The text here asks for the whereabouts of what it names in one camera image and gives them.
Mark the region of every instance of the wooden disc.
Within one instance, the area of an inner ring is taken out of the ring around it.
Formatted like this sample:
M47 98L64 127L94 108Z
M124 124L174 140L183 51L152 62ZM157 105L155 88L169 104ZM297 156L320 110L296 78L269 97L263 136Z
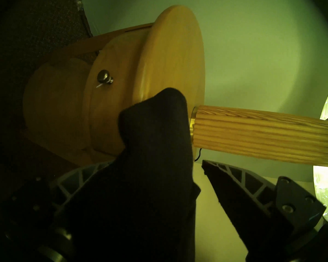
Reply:
M188 120L194 107L204 103L203 39L198 21L185 6L169 7L152 26L137 68L133 104L168 87L186 97Z

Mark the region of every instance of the wood grain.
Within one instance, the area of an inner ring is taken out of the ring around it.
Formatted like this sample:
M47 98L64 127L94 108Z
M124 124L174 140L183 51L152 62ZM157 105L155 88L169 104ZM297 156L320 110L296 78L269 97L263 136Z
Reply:
M193 144L256 158L328 166L328 121L276 112L200 106Z
M23 95L25 124L32 134L80 150L89 145L81 108L90 69L72 58L55 66L46 63L34 72Z
M113 38L129 32L133 30L143 29L143 28L150 28L152 23L137 25L133 27L128 27L124 29L120 29L113 32L108 32L106 34L94 36L91 38L83 39L78 42L75 42L71 45L63 47L61 49L55 50L50 54L44 56L40 61L39 65L43 63L49 62L51 65L57 64L62 61L66 61L69 58L76 57L81 54L85 54L88 52L95 52L100 51L104 48L104 46L111 41Z
M194 107L204 104L205 62L199 24L184 6L169 7L152 26L137 68L133 104L168 87L186 97L189 124Z
M93 149L117 156L124 149L118 131L119 113L132 105L136 69L150 28L126 32L111 40L100 52L87 79L83 117ZM99 84L97 75L107 69L111 85Z

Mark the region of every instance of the metal screw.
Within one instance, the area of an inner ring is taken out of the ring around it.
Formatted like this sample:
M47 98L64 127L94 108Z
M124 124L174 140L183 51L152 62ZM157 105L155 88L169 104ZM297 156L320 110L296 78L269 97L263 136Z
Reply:
M96 88L100 87L102 84L112 84L113 78L110 76L108 70L101 70L97 75L97 81L100 83Z
M293 213L294 212L294 208L291 205L283 205L282 209L287 213Z
M315 200L311 196L306 196L305 200L310 202L311 204L313 204L315 202Z
M284 183L290 183L290 180L287 177L282 177L281 181L283 181Z

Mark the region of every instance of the brass ring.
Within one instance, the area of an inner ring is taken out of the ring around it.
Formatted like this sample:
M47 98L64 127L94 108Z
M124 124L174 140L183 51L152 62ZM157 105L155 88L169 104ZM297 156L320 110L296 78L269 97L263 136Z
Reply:
M192 114L191 114L191 119L190 119L190 134L191 134L191 142L193 143L193 130L194 130L194 122L195 122L195 117L197 115L198 107L194 107Z

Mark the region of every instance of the wooden cylinder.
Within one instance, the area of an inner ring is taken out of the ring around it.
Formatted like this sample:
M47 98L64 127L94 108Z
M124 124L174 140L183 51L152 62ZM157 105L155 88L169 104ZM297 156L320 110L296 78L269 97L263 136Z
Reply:
M236 108L199 106L195 147L316 166L328 166L328 121Z

